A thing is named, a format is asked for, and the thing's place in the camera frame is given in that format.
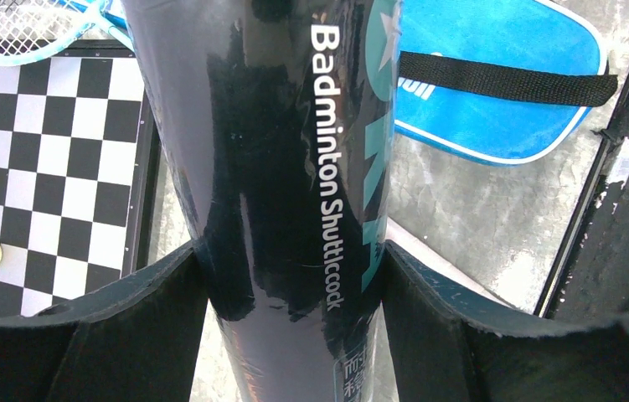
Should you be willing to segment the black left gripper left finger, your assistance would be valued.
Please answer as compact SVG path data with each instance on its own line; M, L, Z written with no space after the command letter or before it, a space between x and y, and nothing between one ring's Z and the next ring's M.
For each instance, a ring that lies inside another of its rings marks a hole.
M207 300L182 245L35 316L0 318L0 401L186 401Z

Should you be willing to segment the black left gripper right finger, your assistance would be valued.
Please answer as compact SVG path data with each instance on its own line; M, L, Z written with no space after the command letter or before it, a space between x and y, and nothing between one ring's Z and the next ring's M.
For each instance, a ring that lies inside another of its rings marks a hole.
M629 401L629 314L537 317L433 271L393 241L384 319L403 401Z

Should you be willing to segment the black shuttlecock tube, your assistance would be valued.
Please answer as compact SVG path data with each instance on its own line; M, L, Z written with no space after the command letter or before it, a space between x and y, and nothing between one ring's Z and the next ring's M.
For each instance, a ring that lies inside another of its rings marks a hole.
M125 1L245 401L370 401L398 1Z

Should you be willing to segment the blue racket bag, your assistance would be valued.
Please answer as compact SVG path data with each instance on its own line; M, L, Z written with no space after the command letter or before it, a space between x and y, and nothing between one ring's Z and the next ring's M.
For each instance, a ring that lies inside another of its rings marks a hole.
M617 91L598 29L553 1L408 1L396 131L520 165L553 151Z

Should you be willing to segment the left blue badminton racket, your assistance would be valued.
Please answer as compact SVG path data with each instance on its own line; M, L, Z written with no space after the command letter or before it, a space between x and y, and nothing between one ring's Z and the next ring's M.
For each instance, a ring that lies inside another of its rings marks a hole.
M131 38L107 17L112 1L0 1L0 66L48 59L93 28L129 50Z

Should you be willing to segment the black white chessboard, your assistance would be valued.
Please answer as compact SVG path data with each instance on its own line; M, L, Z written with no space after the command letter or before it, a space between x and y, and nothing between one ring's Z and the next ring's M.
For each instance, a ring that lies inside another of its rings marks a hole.
M133 53L81 40L0 67L0 318L147 263L158 139Z

